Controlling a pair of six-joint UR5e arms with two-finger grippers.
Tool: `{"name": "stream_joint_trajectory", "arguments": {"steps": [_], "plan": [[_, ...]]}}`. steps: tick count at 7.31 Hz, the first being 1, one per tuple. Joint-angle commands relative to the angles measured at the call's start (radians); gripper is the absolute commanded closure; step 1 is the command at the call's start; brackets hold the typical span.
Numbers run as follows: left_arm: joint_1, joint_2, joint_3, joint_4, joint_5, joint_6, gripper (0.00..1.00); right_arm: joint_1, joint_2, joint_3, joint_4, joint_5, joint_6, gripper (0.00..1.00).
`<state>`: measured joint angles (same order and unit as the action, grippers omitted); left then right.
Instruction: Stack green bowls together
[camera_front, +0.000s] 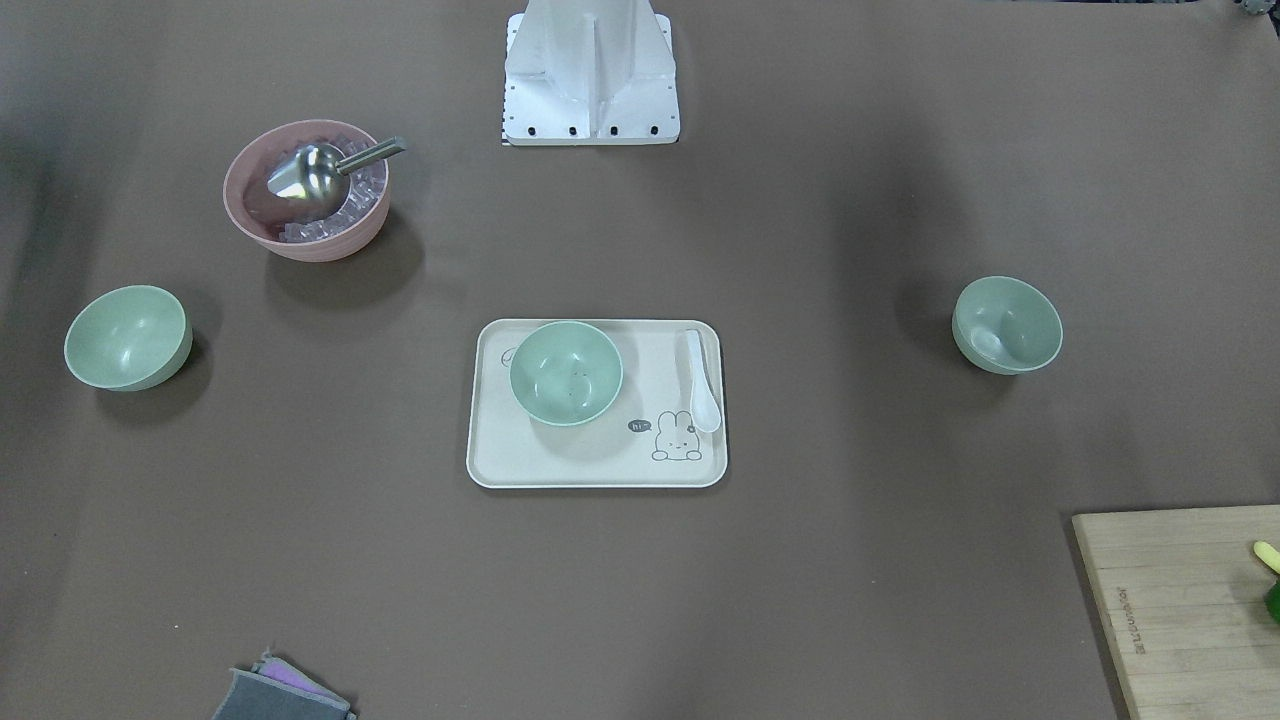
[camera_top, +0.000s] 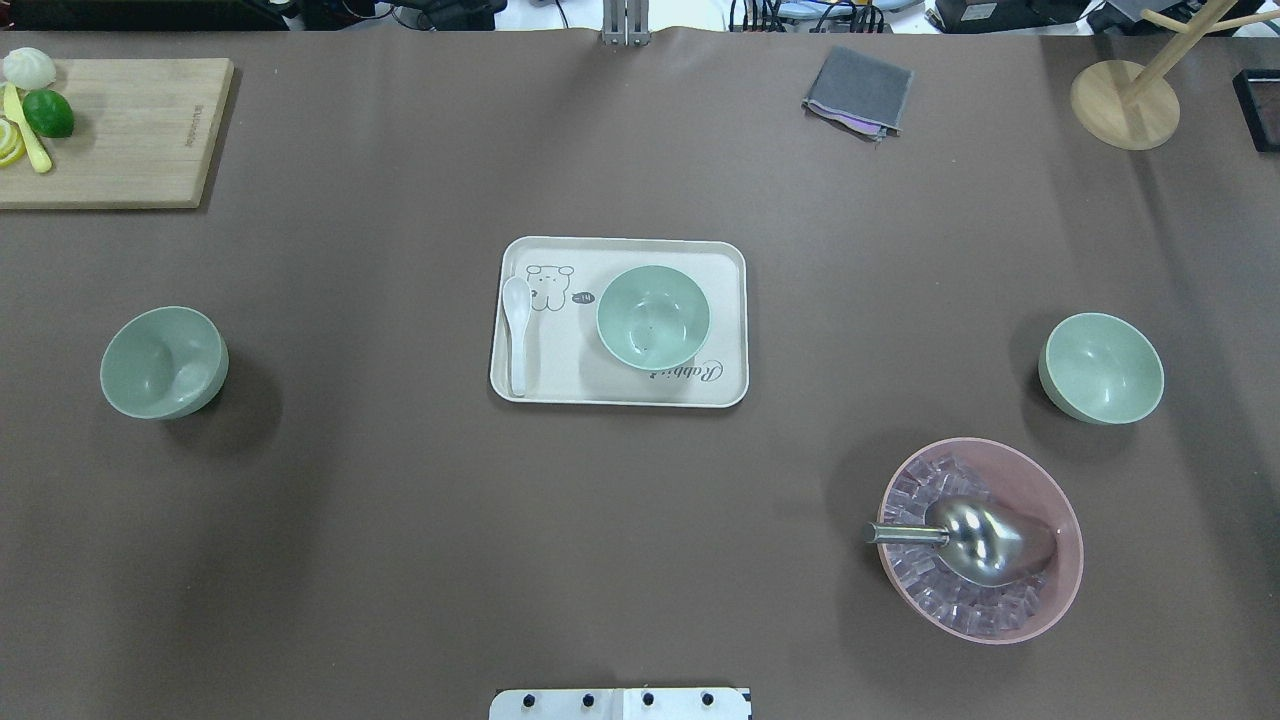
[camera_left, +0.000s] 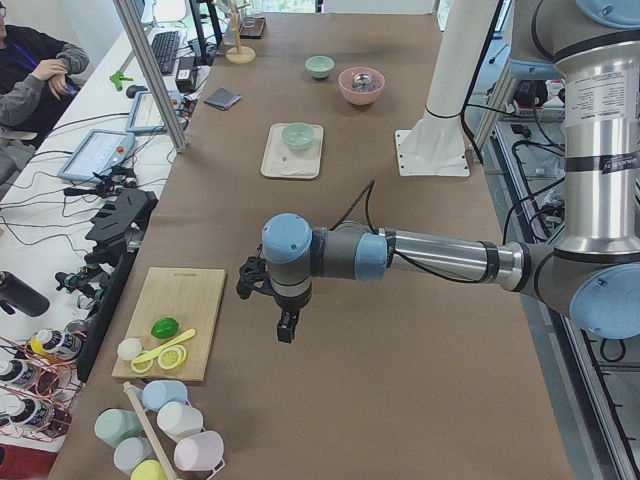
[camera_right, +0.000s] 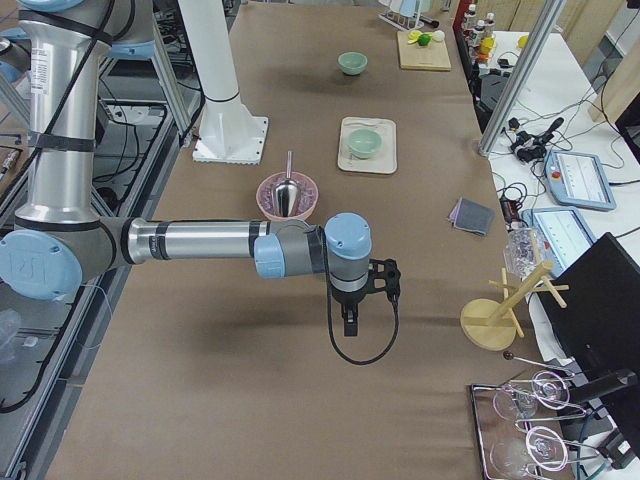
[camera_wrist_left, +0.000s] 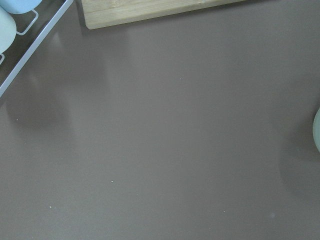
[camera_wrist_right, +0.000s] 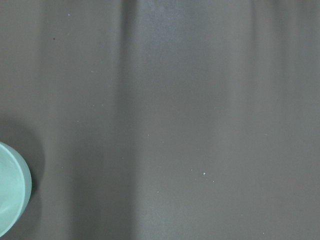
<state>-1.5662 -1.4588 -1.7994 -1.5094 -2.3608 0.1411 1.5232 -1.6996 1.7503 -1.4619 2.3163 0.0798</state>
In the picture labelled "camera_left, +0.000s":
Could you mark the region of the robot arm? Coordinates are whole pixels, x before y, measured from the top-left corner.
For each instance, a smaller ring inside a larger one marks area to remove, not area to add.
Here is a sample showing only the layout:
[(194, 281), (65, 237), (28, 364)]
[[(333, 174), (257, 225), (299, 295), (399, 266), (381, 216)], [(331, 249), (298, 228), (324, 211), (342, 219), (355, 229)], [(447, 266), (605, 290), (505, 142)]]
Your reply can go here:
[(565, 81), (565, 222), (553, 244), (464, 241), (475, 221), (460, 120), (496, 1), (458, 1), (441, 43), (423, 117), (397, 132), (398, 166), (426, 176), (434, 236), (348, 219), (313, 228), (293, 213), (271, 218), (258, 252), (240, 268), (238, 295), (258, 292), (281, 309), (291, 342), (316, 277), (380, 280), (413, 269), (465, 284), (496, 283), (530, 296), (577, 327), (609, 339), (639, 332), (639, 5), (635, 1), (519, 1), (511, 67), (517, 77)]

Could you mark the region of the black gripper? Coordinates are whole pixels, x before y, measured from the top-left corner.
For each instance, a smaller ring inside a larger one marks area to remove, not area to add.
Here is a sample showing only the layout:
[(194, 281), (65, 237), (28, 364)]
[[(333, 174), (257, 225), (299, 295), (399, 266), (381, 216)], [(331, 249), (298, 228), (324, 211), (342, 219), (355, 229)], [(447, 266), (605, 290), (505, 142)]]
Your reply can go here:
[(248, 299), (253, 292), (272, 297), (282, 310), (276, 327), (277, 339), (293, 342), (300, 311), (311, 299), (309, 279), (298, 285), (285, 286), (271, 277), (266, 259), (250, 256), (239, 269), (236, 292), (242, 300)]

